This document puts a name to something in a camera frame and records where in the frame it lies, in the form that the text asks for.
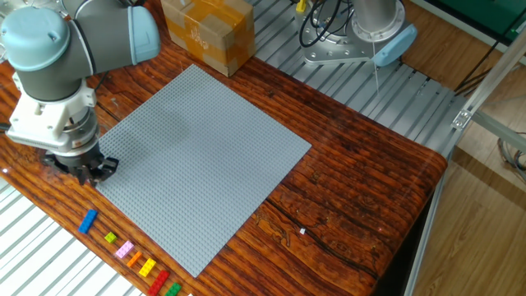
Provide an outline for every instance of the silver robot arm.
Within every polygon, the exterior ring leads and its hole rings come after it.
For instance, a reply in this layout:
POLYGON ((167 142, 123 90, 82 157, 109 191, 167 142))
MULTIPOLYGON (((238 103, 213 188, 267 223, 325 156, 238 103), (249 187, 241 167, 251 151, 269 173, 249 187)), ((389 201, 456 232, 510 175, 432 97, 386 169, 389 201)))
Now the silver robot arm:
POLYGON ((43 162, 92 185, 109 178, 118 160, 99 150, 95 92, 85 78, 154 58, 159 31, 143 7, 118 0, 63 0, 72 17, 26 7, 2 23, 7 60, 21 97, 6 134, 47 151, 43 162))

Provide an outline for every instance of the blue lego brick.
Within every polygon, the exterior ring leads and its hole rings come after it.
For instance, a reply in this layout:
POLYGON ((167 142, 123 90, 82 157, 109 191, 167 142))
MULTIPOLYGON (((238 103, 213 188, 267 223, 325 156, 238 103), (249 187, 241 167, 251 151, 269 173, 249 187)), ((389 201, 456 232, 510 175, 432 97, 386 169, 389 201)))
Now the blue lego brick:
POLYGON ((79 232, 82 234, 88 234, 88 230, 90 230, 90 227, 93 224, 93 221, 95 221, 96 217, 96 210, 88 210, 88 214, 85 216, 81 226, 79 227, 79 232))

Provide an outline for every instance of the pink lego brick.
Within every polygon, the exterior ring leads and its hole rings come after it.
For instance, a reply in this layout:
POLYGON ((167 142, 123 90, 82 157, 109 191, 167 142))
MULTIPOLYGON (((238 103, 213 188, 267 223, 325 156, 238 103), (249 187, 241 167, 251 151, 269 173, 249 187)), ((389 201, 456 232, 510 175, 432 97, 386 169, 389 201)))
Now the pink lego brick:
POLYGON ((133 243, 125 242, 120 249, 115 253, 117 257, 123 259, 133 249, 133 243))

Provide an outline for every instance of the red lego brick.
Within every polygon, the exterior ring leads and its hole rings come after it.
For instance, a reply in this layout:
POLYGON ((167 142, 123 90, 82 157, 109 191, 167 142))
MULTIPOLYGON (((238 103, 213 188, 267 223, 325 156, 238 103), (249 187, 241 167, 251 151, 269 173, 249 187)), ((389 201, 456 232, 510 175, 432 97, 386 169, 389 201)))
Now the red lego brick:
POLYGON ((157 279, 155 279, 155 282, 151 285, 150 289, 148 290, 149 296, 155 296, 157 293, 163 288, 163 284, 170 275, 167 271, 161 271, 159 275, 157 275, 157 279))

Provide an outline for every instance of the silver metal grating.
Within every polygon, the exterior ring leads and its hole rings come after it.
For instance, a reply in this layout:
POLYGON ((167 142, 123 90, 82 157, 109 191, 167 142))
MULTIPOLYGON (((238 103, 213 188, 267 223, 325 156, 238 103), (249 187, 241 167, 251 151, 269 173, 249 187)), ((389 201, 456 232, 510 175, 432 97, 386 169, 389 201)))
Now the silver metal grating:
POLYGON ((447 156, 462 132, 451 128, 465 99, 420 72, 394 62, 311 65, 305 62, 289 0, 247 0, 254 6, 256 57, 398 134, 447 156))
POLYGON ((144 295, 0 178, 1 295, 144 295))

